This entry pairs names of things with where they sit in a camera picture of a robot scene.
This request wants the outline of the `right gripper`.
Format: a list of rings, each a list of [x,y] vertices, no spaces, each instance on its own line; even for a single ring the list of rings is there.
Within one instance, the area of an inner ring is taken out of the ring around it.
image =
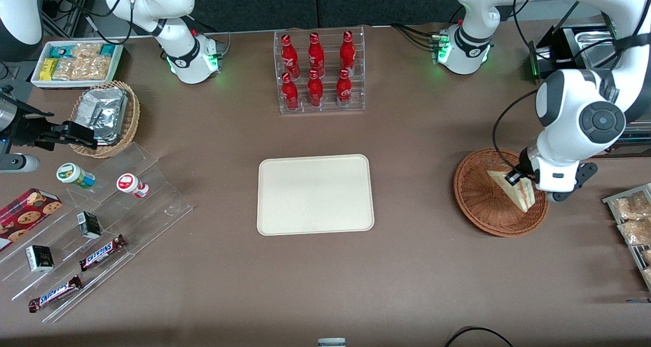
[[[93,129],[65,121],[61,133],[50,131],[53,124],[47,120],[54,116],[21,101],[2,99],[2,150],[12,146],[36,147],[53,151],[56,144],[76,144],[95,150],[97,140]]]

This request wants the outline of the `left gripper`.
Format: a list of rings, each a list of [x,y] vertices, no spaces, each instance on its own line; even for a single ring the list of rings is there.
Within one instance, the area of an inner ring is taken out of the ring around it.
[[[576,172],[579,162],[556,156],[544,144],[532,142],[527,147],[527,158],[531,168],[514,167],[506,175],[507,182],[515,186],[521,180],[532,180],[535,176],[536,187],[546,192],[571,192],[576,185]]]

